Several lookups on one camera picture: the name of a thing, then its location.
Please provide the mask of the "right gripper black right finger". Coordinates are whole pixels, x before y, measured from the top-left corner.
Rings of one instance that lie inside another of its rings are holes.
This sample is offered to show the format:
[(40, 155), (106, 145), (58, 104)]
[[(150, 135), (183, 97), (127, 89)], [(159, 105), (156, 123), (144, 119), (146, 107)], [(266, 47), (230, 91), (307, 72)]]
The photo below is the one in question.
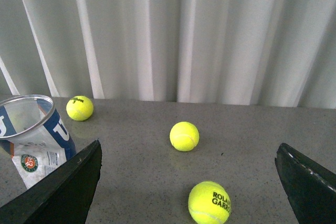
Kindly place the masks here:
[(299, 223), (335, 223), (335, 174), (286, 143), (275, 166)]

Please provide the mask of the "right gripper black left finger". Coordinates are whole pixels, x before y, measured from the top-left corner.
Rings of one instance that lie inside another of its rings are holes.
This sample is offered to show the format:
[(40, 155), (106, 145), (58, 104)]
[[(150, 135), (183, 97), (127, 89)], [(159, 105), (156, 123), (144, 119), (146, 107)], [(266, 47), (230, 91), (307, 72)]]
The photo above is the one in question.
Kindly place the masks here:
[(1, 223), (85, 223), (100, 179), (98, 140), (1, 207)]

